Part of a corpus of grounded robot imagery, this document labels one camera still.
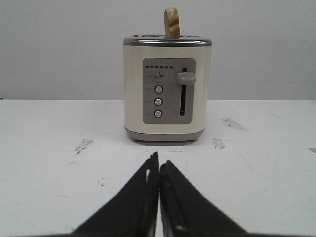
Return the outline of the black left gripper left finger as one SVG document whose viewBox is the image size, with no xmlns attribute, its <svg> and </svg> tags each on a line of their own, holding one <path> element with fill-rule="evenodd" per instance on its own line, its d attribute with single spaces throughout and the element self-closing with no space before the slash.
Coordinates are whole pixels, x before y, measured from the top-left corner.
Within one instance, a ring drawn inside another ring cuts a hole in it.
<svg viewBox="0 0 316 237">
<path fill-rule="evenodd" d="M 154 237 L 158 212 L 158 153 L 124 187 L 73 231 L 76 237 Z"/>
</svg>

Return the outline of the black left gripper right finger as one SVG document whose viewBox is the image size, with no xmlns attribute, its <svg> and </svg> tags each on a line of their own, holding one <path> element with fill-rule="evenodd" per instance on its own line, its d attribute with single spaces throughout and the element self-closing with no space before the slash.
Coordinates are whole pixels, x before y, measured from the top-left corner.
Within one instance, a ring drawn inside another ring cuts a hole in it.
<svg viewBox="0 0 316 237">
<path fill-rule="evenodd" d="M 160 211 L 165 237 L 248 235 L 206 199 L 169 160 L 160 167 Z"/>
</svg>

